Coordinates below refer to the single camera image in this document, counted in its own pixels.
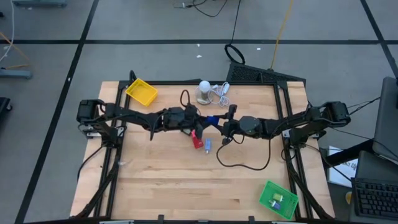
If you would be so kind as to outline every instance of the yellow basket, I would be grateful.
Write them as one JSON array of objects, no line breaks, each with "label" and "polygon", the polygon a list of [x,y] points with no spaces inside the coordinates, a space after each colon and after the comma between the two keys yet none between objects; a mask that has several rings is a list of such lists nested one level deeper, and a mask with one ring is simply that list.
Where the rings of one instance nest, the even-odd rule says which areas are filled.
[{"label": "yellow basket", "polygon": [[144,106],[149,106],[157,96],[157,89],[137,78],[127,88],[126,93]]}]

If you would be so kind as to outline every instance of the black keyboard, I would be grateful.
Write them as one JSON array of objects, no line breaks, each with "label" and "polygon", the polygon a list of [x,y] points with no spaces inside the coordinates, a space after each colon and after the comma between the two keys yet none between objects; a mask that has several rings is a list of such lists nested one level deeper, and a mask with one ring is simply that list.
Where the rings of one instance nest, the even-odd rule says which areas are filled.
[{"label": "black keyboard", "polygon": [[398,182],[351,180],[358,216],[398,220]]}]

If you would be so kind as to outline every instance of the gray floor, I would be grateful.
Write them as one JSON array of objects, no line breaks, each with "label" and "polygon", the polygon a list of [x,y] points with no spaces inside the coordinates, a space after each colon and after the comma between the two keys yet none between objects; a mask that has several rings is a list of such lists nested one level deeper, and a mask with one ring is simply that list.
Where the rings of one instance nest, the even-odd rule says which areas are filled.
[{"label": "gray floor", "polygon": [[[93,0],[68,0],[65,9],[16,8],[16,39],[78,40]],[[228,39],[237,0],[230,0],[217,18],[194,9],[174,9],[173,0],[99,0],[88,39],[159,40]],[[223,1],[209,1],[206,12],[216,12]],[[385,39],[398,39],[394,0],[368,0]],[[275,39],[289,0],[242,1],[236,39]],[[0,32],[11,36],[10,5],[0,2],[6,18]],[[283,39],[376,40],[359,1],[295,1]],[[268,68],[273,45],[236,45],[248,65]],[[30,58],[31,80],[0,79],[0,96],[12,99],[14,110],[0,135],[0,217],[13,223],[41,150],[77,45],[18,47]],[[76,187],[86,140],[77,131],[78,102],[96,98],[101,82],[126,79],[130,69],[145,80],[224,80],[229,61],[222,44],[96,45],[83,47],[67,100],[51,143],[27,222],[67,218]],[[398,57],[398,46],[389,46]],[[25,63],[15,50],[1,62],[7,67]],[[352,105],[380,94],[382,79],[394,74],[380,45],[280,45],[274,70],[307,79],[314,105],[340,100]],[[377,103],[353,116],[344,128],[372,137]],[[363,139],[329,130],[322,146],[349,147]],[[336,215],[348,218],[345,188],[330,185]]]}]

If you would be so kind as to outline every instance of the wooden tabletop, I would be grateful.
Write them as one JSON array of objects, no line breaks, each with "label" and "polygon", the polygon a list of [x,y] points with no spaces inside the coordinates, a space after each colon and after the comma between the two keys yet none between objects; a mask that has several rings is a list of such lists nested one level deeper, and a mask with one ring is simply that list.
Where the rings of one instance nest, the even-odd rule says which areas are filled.
[{"label": "wooden tabletop", "polygon": [[[293,113],[305,110],[307,97],[303,83],[290,82],[289,96]],[[99,99],[114,102],[118,82],[103,82]],[[142,113],[180,106],[180,94],[187,89],[191,102],[203,115],[224,114],[227,107],[199,105],[196,86],[155,86],[158,96],[148,107],[131,100],[130,109]],[[235,119],[243,115],[278,119],[272,86],[231,86],[228,97],[238,106]],[[287,116],[282,102],[284,116]],[[156,220],[159,214],[167,220],[283,220],[263,207],[259,197],[268,180],[289,189],[286,164],[281,159],[282,139],[271,141],[271,161],[262,171],[243,167],[223,167],[215,152],[222,137],[215,128],[205,129],[203,139],[212,139],[212,151],[193,147],[190,137],[180,131],[157,133],[149,141],[149,132],[140,126],[127,125],[121,166],[118,175],[112,219]],[[318,147],[315,140],[309,145]],[[100,139],[90,139],[85,158],[100,146]],[[320,153],[311,148],[301,150],[308,189],[325,211],[334,216]],[[98,189],[105,150],[92,158],[81,171],[71,215],[76,215]],[[243,144],[232,142],[220,152],[225,164],[246,164],[262,167],[268,158],[268,141],[246,138]],[[305,217],[302,194],[298,189],[301,214]],[[108,191],[104,194],[101,214],[105,213]]]}]

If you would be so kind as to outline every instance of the green plastic tray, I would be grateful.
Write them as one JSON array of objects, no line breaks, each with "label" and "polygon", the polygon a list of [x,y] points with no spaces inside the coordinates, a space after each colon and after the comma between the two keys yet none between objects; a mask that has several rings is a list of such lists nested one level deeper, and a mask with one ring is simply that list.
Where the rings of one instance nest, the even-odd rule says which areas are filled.
[{"label": "green plastic tray", "polygon": [[[274,195],[274,193],[283,196],[282,201],[278,202],[280,204],[280,210],[273,209],[269,203],[270,200],[273,200],[272,196]],[[297,195],[268,180],[266,186],[264,187],[264,190],[262,191],[259,202],[261,205],[267,207],[269,210],[272,210],[276,214],[286,218],[287,220],[291,220],[294,214],[294,210],[296,209],[298,200],[299,198],[297,197]]]}]

